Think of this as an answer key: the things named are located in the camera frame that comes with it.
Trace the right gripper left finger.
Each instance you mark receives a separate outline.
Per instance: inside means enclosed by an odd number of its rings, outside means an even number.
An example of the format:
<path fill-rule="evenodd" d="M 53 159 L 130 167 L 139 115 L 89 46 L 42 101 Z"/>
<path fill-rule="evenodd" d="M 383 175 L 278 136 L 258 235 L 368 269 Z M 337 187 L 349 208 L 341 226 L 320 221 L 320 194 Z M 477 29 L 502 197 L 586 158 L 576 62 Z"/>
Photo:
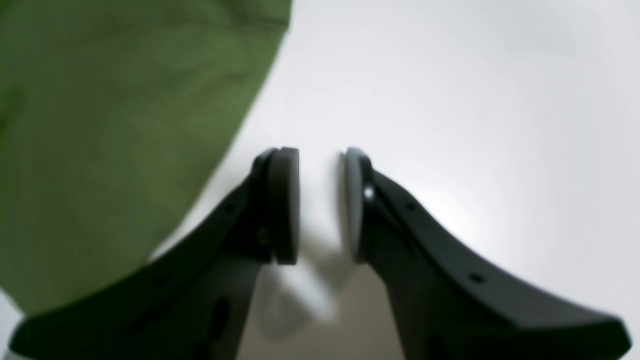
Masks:
<path fill-rule="evenodd" d="M 300 160 L 269 148 L 186 237 L 135 274 L 30 316 L 11 360 L 232 360 L 264 265 L 294 265 Z"/>

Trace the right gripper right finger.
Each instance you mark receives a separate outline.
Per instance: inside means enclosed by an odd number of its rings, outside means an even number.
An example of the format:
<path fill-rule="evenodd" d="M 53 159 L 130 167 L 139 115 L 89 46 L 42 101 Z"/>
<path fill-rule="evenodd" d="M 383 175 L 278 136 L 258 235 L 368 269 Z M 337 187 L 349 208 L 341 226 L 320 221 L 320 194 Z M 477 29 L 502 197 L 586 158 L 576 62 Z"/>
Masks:
<path fill-rule="evenodd" d="M 343 155 L 350 254 L 381 278 L 407 360 L 619 360 L 621 318 L 545 291 L 462 244 L 404 187 Z"/>

